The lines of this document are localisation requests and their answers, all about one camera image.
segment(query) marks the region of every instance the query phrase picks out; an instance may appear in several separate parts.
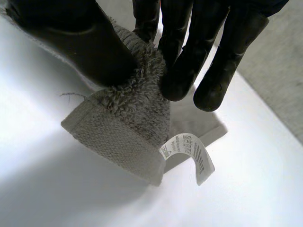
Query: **gloved hand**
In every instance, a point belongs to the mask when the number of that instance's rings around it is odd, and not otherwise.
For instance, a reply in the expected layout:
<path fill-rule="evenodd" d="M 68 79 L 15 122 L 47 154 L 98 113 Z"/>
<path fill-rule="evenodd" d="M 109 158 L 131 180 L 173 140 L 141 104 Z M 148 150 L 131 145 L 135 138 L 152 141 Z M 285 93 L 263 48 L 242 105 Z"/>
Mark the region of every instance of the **gloved hand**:
<path fill-rule="evenodd" d="M 122 84 L 136 68 L 95 0 L 8 0 L 6 11 L 25 33 L 99 86 Z"/>
<path fill-rule="evenodd" d="M 155 38 L 159 10 L 163 35 L 159 42 L 168 73 L 161 90 L 171 101 L 179 101 L 197 78 L 221 28 L 223 36 L 211 67 L 194 95 L 195 105 L 214 111 L 222 103 L 231 79 L 248 46 L 267 26 L 267 17 L 288 0 L 133 0 L 135 33 L 145 41 Z M 188 41 L 181 53 L 192 12 Z"/>

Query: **care label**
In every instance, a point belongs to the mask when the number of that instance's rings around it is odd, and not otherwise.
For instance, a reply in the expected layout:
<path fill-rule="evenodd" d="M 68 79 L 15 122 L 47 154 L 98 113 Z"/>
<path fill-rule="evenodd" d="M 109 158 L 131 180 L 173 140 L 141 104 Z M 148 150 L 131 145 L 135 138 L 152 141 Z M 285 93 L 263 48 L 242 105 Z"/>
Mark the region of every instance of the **care label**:
<path fill-rule="evenodd" d="M 159 151 L 165 160 L 177 153 L 191 156 L 196 164 L 196 181 L 199 186 L 214 172 L 213 162 L 203 143 L 193 134 L 176 135 L 167 141 Z"/>

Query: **terry cloth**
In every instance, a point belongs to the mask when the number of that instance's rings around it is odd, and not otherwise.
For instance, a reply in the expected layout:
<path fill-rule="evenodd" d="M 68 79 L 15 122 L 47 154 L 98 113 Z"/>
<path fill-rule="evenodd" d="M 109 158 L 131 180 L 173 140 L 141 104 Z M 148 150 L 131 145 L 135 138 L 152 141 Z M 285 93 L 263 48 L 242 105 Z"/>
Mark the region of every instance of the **terry cloth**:
<path fill-rule="evenodd" d="M 165 62 L 153 44 L 118 25 L 114 29 L 138 68 L 125 84 L 85 99 L 61 125 L 97 154 L 159 185 L 165 167 L 159 148 L 168 139 L 170 123 L 169 101 L 159 90 Z"/>

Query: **white surface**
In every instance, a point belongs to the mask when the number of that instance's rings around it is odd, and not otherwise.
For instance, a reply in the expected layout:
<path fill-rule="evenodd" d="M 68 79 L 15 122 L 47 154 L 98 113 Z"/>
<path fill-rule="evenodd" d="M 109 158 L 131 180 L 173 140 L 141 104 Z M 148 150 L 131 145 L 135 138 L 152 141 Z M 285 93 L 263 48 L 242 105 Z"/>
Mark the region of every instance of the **white surface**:
<path fill-rule="evenodd" d="M 59 95 L 89 90 L 2 19 L 0 90 L 1 227 L 303 225 L 303 148 L 238 74 L 200 187 L 193 160 L 155 188 L 74 140 L 60 121 L 81 97 Z"/>

